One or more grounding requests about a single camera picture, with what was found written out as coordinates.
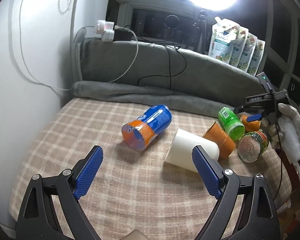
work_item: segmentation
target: paper cup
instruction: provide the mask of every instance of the paper cup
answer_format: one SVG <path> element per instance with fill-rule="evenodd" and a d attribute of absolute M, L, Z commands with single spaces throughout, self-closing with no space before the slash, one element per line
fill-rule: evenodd
<path fill-rule="evenodd" d="M 246 132 L 255 132 L 260 129 L 260 121 L 247 122 L 247 115 L 242 114 L 240 116 L 240 121 L 243 123 Z"/>
<path fill-rule="evenodd" d="M 224 160 L 235 149 L 234 141 L 226 134 L 226 132 L 216 123 L 209 127 L 209 129 L 203 135 L 203 138 L 215 142 L 219 147 L 219 160 Z"/>
<path fill-rule="evenodd" d="M 198 172 L 192 162 L 192 149 L 197 145 L 201 145 L 210 158 L 218 160 L 219 148 L 216 143 L 178 129 L 164 161 L 187 170 Z"/>

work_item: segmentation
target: hand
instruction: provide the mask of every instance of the hand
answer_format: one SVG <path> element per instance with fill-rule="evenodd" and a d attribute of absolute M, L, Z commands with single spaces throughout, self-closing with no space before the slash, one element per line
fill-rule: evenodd
<path fill-rule="evenodd" d="M 282 113 L 279 118 L 279 137 L 282 150 L 285 151 L 290 163 L 300 160 L 300 114 L 293 106 L 278 104 L 278 110 Z M 264 126 L 268 126 L 269 135 L 272 137 L 271 145 L 274 149 L 280 148 L 279 138 L 275 124 L 262 120 Z"/>

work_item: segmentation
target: barcode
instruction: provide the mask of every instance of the barcode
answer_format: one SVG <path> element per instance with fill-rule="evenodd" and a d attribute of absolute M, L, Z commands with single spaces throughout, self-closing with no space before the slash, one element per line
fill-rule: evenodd
<path fill-rule="evenodd" d="M 222 112 L 222 115 L 223 115 L 223 117 L 226 118 L 226 119 L 229 117 L 229 114 L 227 113 L 227 111 L 223 111 L 223 112 Z"/>

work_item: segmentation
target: checkered cloth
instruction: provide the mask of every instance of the checkered cloth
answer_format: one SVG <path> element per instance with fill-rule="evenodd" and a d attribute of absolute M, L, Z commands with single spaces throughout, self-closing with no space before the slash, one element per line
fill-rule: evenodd
<path fill-rule="evenodd" d="M 121 127 L 143 114 L 149 106 L 74 98 L 57 114 L 30 147 L 17 176 L 10 200 L 10 213 L 18 218 L 31 176 L 56 176 L 72 168 L 94 145 L 104 150 L 103 163 L 87 193 L 79 200 L 85 214 L 103 240 L 120 239 L 134 229 L 150 239 L 194 239 L 216 200 L 210 196 L 197 173 L 164 163 L 178 128 L 202 135 L 215 118 L 171 111 L 173 120 L 144 152 L 122 142 Z M 238 175 L 262 173 L 272 194 L 280 181 L 280 159 L 270 147 L 254 163 L 242 162 L 236 150 L 223 161 Z M 291 194 L 283 170 L 277 207 Z M 238 197 L 224 236 L 236 223 L 242 196 Z M 71 237 L 58 198 L 56 213 L 63 233 Z"/>

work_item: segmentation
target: gray blanket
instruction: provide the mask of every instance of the gray blanket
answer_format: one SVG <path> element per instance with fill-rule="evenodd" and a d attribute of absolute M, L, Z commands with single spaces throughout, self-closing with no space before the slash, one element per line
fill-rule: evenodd
<path fill-rule="evenodd" d="M 170 109 L 218 117 L 218 111 L 228 106 L 208 99 L 156 87 L 137 87 L 96 81 L 79 81 L 73 85 L 76 97 L 101 101 L 138 103 L 149 106 L 166 105 Z"/>
<path fill-rule="evenodd" d="M 238 68 L 187 49 L 179 49 L 182 55 L 174 48 L 169 47 L 168 50 L 172 75 L 180 73 L 185 68 L 185 60 L 182 55 L 187 63 L 186 69 L 180 75 L 172 77 L 171 90 L 234 107 L 242 105 L 245 97 L 264 93 L 264 89 L 256 77 Z M 101 82 L 114 80 L 127 70 L 135 52 L 136 43 L 134 41 L 102 42 L 96 38 L 85 39 L 80 48 L 82 79 Z M 147 75 L 169 75 L 168 53 L 167 49 L 161 45 L 140 42 L 139 54 L 135 63 L 117 83 L 136 86 L 138 80 Z M 170 80 L 168 77 L 147 77 L 142 79 L 139 85 L 167 89 Z M 166 96 L 169 96 L 175 104 L 180 104 L 181 101 L 175 102 L 175 96 L 180 95 L 178 92 L 166 91 L 166 93 L 170 93 Z M 133 92 L 133 94 L 135 98 L 138 97 L 142 100 L 143 96 L 141 95 L 147 94 L 147 92 L 143 90 L 141 94 L 137 92 Z M 152 97 L 163 96 L 152 93 L 149 95 Z M 127 92 L 120 94 L 120 97 L 124 97 L 126 100 L 130 98 L 127 96 Z"/>

